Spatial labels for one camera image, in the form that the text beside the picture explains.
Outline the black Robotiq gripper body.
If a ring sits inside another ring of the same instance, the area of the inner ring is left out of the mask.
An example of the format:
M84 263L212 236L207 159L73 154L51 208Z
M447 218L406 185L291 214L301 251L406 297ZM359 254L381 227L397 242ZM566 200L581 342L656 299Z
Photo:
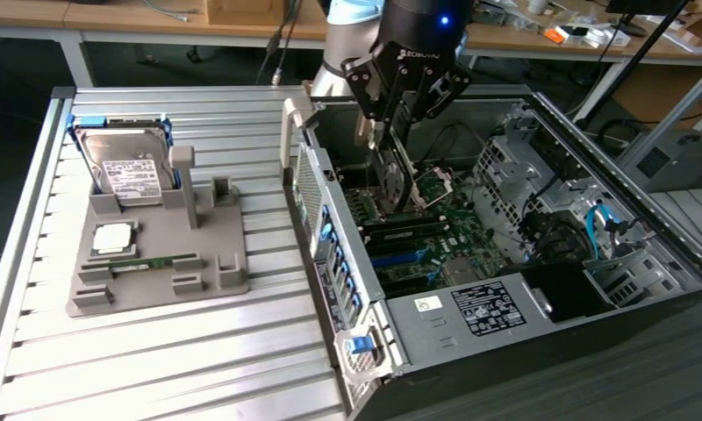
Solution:
M466 34L474 1L385 1L373 57L449 67Z

